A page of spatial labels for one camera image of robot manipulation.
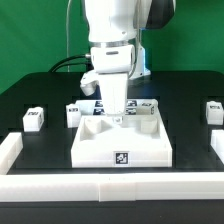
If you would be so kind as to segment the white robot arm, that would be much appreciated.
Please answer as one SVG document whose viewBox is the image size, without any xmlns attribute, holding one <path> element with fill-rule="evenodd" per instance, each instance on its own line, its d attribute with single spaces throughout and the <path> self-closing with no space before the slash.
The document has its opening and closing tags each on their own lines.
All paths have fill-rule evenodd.
<svg viewBox="0 0 224 224">
<path fill-rule="evenodd" d="M 84 0 L 93 69 L 80 83 L 91 95 L 100 89 L 104 111 L 125 114 L 130 80 L 149 76 L 140 32 L 161 29 L 174 16 L 176 0 Z"/>
</svg>

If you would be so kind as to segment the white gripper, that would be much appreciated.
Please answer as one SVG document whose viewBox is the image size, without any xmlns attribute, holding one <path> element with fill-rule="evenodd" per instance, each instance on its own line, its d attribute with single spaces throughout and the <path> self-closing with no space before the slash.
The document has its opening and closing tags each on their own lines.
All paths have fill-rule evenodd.
<svg viewBox="0 0 224 224">
<path fill-rule="evenodd" d="M 128 75 L 135 62 L 133 45 L 111 48 L 91 48 L 91 60 L 98 74 L 105 113 L 123 116 L 126 109 Z"/>
</svg>

